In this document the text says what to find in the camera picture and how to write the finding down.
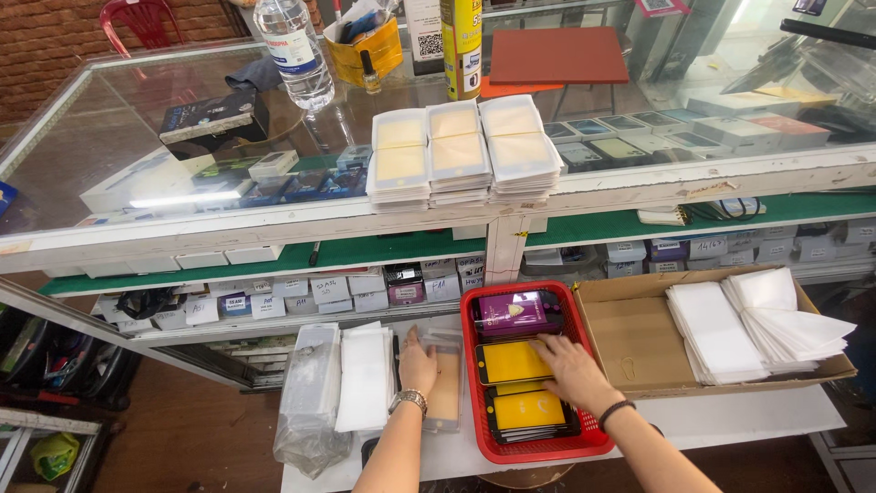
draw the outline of purple packaging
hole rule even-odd
[[[552,329],[563,322],[556,295],[545,290],[480,297],[471,310],[475,327],[491,336]]]
[[[387,292],[389,293],[389,303],[393,306],[422,303],[423,282],[411,282],[410,284],[402,284],[401,286],[390,286]]]
[[[675,239],[646,239],[648,257],[652,261],[677,261],[688,256],[689,241]]]

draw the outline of cloth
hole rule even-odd
[[[283,83],[271,55],[251,62],[231,75],[225,76],[225,83],[235,90],[255,89],[258,92],[271,90]]]

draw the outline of wristwatch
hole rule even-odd
[[[423,411],[423,420],[426,419],[426,411],[428,411],[428,402],[426,402],[426,397],[423,396],[419,390],[417,389],[404,389],[395,395],[395,398],[392,400],[392,404],[389,406],[389,413],[392,414],[395,411],[395,408],[399,407],[401,401],[411,401],[414,404],[420,406],[420,410]]]

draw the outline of nail polish bottle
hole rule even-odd
[[[380,75],[374,70],[371,65],[371,54],[368,50],[359,52],[362,57],[362,84],[365,87],[365,92],[368,94],[377,94],[380,92]]]

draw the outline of plastic water bottle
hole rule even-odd
[[[310,14],[302,0],[258,0],[252,14],[295,104],[319,110],[335,97]]]

